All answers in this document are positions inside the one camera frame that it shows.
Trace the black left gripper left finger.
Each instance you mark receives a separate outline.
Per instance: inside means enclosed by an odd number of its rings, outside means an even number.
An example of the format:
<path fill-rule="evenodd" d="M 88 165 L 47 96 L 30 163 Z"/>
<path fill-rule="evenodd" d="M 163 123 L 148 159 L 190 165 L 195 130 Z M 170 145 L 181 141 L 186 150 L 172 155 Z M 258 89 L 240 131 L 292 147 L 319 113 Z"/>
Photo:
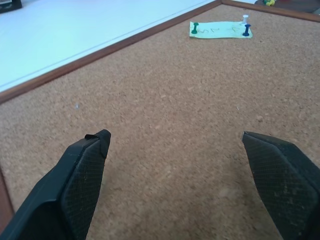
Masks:
<path fill-rule="evenodd" d="M 71 144 L 33 187 L 2 240 L 84 240 L 96 209 L 111 133 L 103 129 Z"/>

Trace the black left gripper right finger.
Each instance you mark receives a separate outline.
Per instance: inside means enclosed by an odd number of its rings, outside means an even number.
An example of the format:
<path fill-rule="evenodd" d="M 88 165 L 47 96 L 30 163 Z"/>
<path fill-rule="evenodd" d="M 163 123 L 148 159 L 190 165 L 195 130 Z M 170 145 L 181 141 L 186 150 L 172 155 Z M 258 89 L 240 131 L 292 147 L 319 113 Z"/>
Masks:
<path fill-rule="evenodd" d="M 242 136 L 255 187 L 284 240 L 320 238 L 320 169 L 291 142 Z"/>

